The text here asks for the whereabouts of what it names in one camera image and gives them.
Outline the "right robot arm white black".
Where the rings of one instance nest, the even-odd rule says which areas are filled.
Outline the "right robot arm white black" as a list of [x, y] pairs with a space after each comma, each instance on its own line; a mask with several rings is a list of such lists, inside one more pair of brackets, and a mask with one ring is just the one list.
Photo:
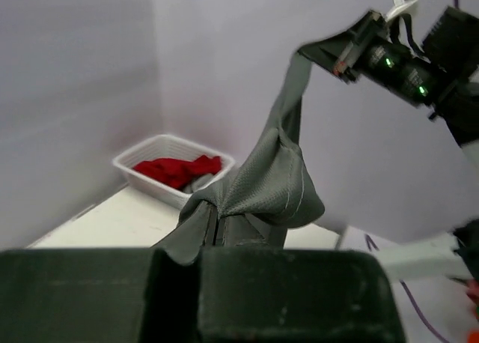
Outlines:
[[[410, 14], [388, 16], [371, 10], [339, 34], [299, 47], [299, 54], [342, 82], [365, 76], [414, 107], [442, 119], [463, 153], [478, 162], [478, 19], [447, 7], [422, 44], [413, 37]], [[377, 261], [393, 282], [446, 276], [478, 278], [478, 221], [427, 240], [376, 252]]]

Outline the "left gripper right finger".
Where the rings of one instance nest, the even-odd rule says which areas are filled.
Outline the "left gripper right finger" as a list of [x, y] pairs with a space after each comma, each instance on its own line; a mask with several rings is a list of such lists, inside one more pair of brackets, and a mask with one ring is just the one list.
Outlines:
[[357, 251], [208, 249], [203, 342], [404, 342], [389, 280]]

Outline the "dark grey t shirt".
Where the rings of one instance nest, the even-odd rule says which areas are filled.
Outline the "dark grey t shirt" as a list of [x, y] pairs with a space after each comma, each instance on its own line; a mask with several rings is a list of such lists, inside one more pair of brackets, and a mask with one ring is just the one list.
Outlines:
[[225, 223], [223, 246], [268, 245], [250, 218], [285, 231], [319, 219], [325, 212], [299, 146], [302, 96], [311, 62], [292, 55], [283, 85], [253, 151], [240, 168], [193, 193], [177, 227], [155, 244], [177, 263], [198, 256], [210, 233], [212, 215]]

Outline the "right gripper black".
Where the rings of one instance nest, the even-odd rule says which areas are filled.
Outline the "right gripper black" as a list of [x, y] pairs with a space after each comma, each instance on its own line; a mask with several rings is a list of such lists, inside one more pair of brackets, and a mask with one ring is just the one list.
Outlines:
[[344, 81], [360, 75], [413, 106], [430, 105], [434, 91], [432, 65], [401, 43], [387, 39], [382, 15], [369, 10], [358, 22], [331, 37], [302, 44], [297, 52]]

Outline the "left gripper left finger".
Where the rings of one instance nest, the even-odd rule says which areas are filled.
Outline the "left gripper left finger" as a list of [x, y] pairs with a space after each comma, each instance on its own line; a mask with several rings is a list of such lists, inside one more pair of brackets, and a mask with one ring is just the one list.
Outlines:
[[151, 249], [1, 253], [2, 342], [139, 342]]

